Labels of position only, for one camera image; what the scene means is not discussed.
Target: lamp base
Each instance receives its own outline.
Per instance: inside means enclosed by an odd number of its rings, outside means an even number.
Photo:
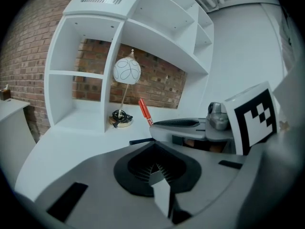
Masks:
[[[109,123],[111,125],[113,125],[114,123],[116,123],[116,120],[112,116],[109,116]],[[117,127],[128,127],[131,124],[132,124],[132,119],[129,122],[126,122],[126,123],[123,123],[123,122],[118,123]]]

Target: black cable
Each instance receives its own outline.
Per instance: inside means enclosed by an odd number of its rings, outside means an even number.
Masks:
[[[112,125],[117,128],[119,123],[128,123],[132,120],[132,116],[126,114],[125,111],[121,110],[121,117],[119,118],[119,110],[116,110],[112,113],[112,117],[115,120],[115,123]]]

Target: brick wall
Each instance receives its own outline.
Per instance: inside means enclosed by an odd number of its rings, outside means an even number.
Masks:
[[[71,0],[29,0],[16,16],[0,52],[0,88],[10,85],[14,99],[30,102],[25,116],[36,140],[50,127],[44,102],[44,67],[53,33],[62,12]],[[80,45],[75,65],[77,71],[102,73],[110,44],[85,40]],[[127,56],[131,48],[121,45],[118,58]],[[185,83],[185,73],[175,66],[135,49],[142,74],[130,86],[125,102],[176,108]],[[74,98],[99,100],[102,81],[75,77]],[[120,102],[126,85],[112,82],[111,101]]]
[[[110,45],[110,42],[84,40],[79,47],[75,70],[103,74]],[[121,44],[119,48],[117,60],[128,56],[132,49],[134,49],[135,59],[140,64],[142,73],[138,83],[129,86],[124,102],[138,104],[139,98],[143,98],[150,106],[177,108],[185,84],[185,72],[154,55],[124,44]],[[90,79],[83,77],[75,79],[78,81],[73,83],[73,96],[75,98],[100,99],[100,96],[91,95],[88,97],[84,86],[89,91],[97,87],[89,82],[83,82],[90,81]],[[126,86],[126,84],[112,79],[110,101],[120,103]]]

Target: table lamp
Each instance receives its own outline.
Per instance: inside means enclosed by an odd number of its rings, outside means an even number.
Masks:
[[[118,60],[113,67],[113,77],[117,82],[127,84],[126,90],[121,102],[119,110],[113,112],[112,116],[109,117],[109,122],[115,128],[126,127],[131,125],[132,116],[126,114],[122,108],[124,99],[127,93],[128,86],[130,84],[136,84],[141,76],[141,67],[134,58],[133,49],[132,52],[126,57]]]

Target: patterned lamp shade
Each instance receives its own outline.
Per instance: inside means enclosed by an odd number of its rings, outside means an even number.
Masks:
[[[132,53],[126,58],[120,59],[113,68],[113,77],[117,82],[136,84],[141,76],[141,67],[134,59]]]

